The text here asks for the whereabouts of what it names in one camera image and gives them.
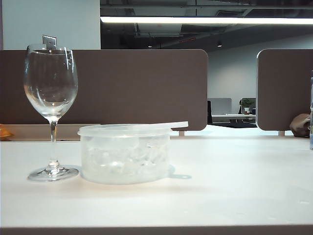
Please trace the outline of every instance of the fluorescent light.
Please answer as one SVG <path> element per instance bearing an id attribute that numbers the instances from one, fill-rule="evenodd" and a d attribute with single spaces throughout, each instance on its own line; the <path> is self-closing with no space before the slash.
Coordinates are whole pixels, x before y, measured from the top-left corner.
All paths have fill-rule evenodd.
<path id="1" fill-rule="evenodd" d="M 104 23 L 139 24 L 313 24 L 313 19 L 294 18 L 225 18 L 225 17 L 113 17 L 102 16 Z"/>

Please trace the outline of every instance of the ceiling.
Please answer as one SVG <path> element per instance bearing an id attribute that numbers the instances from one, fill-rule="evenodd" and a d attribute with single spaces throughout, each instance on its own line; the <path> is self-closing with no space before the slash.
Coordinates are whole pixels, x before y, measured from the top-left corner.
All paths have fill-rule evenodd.
<path id="1" fill-rule="evenodd" d="M 100 0 L 101 16 L 312 18 L 313 0 Z M 101 23 L 101 48 L 223 48 L 313 33 L 312 26 Z"/>

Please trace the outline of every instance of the wine glass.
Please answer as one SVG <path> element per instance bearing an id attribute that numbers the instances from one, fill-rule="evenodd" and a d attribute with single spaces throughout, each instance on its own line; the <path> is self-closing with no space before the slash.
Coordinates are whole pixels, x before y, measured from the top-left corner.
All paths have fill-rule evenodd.
<path id="1" fill-rule="evenodd" d="M 28 178 L 51 182 L 77 175 L 78 170 L 61 166 L 55 155 L 58 120 L 69 110 L 78 90 L 73 52 L 61 46 L 29 45 L 25 58 L 24 90 L 32 106 L 49 121 L 51 127 L 49 164 L 32 172 Z"/>

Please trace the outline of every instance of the desk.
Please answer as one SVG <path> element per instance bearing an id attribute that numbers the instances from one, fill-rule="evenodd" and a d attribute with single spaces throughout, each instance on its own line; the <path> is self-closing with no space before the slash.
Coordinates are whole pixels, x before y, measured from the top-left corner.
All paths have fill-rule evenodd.
<path id="1" fill-rule="evenodd" d="M 171 137 L 169 178 L 124 186 L 28 181 L 49 143 L 1 142 L 2 234 L 313 234 L 309 139 L 258 128 L 187 132 L 197 133 Z M 57 152 L 62 164 L 81 164 L 78 141 Z"/>
<path id="2" fill-rule="evenodd" d="M 255 121 L 256 115 L 255 114 L 212 114 L 213 123 L 216 122 L 225 122 L 229 120 L 230 122 L 242 122 L 242 120 L 254 120 Z"/>
<path id="3" fill-rule="evenodd" d="M 233 118 L 233 119 L 240 119 L 240 118 L 255 118 L 255 114 L 212 114 L 214 118 Z"/>

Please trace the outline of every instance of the container lid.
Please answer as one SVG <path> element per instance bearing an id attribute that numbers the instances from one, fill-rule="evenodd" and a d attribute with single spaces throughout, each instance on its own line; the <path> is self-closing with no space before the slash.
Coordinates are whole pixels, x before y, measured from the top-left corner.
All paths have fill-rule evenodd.
<path id="1" fill-rule="evenodd" d="M 171 128 L 187 127 L 187 121 L 153 123 L 153 124 L 108 124 L 83 126 L 79 128 L 80 136 L 90 137 L 132 137 L 166 134 Z"/>

